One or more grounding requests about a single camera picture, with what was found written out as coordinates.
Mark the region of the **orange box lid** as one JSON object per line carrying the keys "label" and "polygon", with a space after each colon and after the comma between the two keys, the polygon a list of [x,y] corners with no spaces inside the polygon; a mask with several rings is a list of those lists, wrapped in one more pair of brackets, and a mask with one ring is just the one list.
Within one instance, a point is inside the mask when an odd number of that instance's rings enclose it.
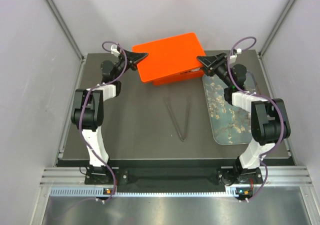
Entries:
{"label": "orange box lid", "polygon": [[201,69],[197,56],[205,51],[194,32],[162,38],[132,47],[135,53],[148,53],[138,65],[138,73],[143,83]]}

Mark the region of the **metal tongs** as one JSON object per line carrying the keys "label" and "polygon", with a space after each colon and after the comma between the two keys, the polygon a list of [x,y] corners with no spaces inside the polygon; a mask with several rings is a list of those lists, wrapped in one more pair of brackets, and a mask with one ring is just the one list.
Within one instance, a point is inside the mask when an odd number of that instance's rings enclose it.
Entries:
{"label": "metal tongs", "polygon": [[165,104],[168,115],[171,119],[173,127],[177,133],[179,140],[183,143],[187,140],[188,137],[188,129],[189,129],[189,120],[190,120],[190,111],[192,100],[190,96],[186,97],[186,104],[183,110],[183,116],[181,115],[181,122],[178,122],[178,118],[174,113],[174,109],[172,107],[171,99],[168,96],[163,97],[163,102]]}

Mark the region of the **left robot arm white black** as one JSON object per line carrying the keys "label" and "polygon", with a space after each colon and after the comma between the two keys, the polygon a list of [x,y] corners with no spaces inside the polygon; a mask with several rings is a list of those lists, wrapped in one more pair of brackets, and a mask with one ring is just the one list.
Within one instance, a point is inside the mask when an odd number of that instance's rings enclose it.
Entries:
{"label": "left robot arm white black", "polygon": [[122,83],[119,76],[129,69],[136,71],[138,63],[148,56],[147,52],[121,51],[119,47],[115,47],[111,53],[118,60],[101,63],[101,83],[92,89],[76,89],[73,97],[70,119],[84,139],[89,154],[89,165],[85,167],[87,185],[111,185],[117,182],[108,165],[109,155],[102,136],[104,102],[120,94]]}

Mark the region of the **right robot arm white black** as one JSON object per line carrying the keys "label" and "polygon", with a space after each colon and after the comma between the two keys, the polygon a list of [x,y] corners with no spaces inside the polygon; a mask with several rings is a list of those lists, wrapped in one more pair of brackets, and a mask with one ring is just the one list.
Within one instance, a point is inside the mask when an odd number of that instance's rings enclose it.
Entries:
{"label": "right robot arm white black", "polygon": [[250,115],[252,139],[245,151],[236,158],[232,180],[245,183],[255,177],[266,155],[291,135],[290,122],[281,98],[271,99],[246,90],[247,68],[243,64],[230,66],[236,59],[222,52],[213,56],[197,56],[201,70],[208,77],[217,76],[226,88],[224,100]]}

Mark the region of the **orange compartment box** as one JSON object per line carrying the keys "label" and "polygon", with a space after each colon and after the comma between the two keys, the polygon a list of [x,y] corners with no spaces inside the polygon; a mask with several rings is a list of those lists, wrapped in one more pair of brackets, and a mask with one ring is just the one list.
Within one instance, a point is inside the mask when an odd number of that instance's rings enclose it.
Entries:
{"label": "orange compartment box", "polygon": [[195,78],[200,78],[204,75],[204,71],[200,68],[197,68],[195,70],[190,70],[186,72],[182,72],[179,74],[167,76],[164,78],[159,78],[154,81],[152,81],[152,84],[154,86],[161,86],[165,84],[170,84],[170,83],[175,83],[175,82],[181,82],[185,80],[190,80],[190,79],[195,79]]}

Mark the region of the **blue floral tray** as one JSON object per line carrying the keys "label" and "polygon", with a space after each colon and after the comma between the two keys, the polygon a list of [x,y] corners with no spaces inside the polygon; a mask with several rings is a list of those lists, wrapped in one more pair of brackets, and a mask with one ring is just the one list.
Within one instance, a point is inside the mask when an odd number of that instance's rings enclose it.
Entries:
{"label": "blue floral tray", "polygon": [[244,145],[251,139],[251,115],[225,101],[227,85],[217,76],[202,77],[214,140],[222,146]]}

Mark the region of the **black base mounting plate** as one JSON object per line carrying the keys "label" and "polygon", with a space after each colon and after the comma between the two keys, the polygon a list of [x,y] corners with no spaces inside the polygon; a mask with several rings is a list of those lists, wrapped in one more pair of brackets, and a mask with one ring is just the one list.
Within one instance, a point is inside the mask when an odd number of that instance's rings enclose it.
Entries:
{"label": "black base mounting plate", "polygon": [[139,182],[158,182],[168,185],[169,182],[204,181],[210,185],[261,184],[261,170],[237,175],[231,167],[151,167],[151,168],[114,168],[117,185],[131,185]]}

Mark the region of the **aluminium frame rail front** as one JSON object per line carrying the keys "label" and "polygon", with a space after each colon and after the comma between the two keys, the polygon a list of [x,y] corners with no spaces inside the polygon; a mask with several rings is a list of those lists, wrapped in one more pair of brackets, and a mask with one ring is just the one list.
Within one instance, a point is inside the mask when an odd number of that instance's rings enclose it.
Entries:
{"label": "aluminium frame rail front", "polygon": [[[84,167],[48,167],[40,179],[41,187],[82,187],[85,185]],[[305,166],[269,166],[265,186],[309,187],[312,185]]]}

